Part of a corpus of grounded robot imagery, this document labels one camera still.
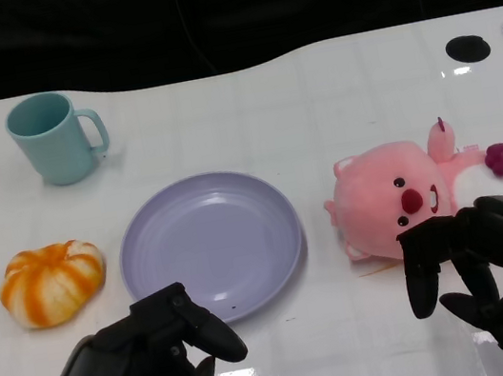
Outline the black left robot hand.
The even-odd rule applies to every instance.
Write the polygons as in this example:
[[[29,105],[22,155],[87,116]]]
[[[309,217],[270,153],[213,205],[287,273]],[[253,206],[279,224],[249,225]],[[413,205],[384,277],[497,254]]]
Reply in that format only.
[[[214,376],[217,361],[247,355],[231,327],[174,283],[81,342],[61,376]]]

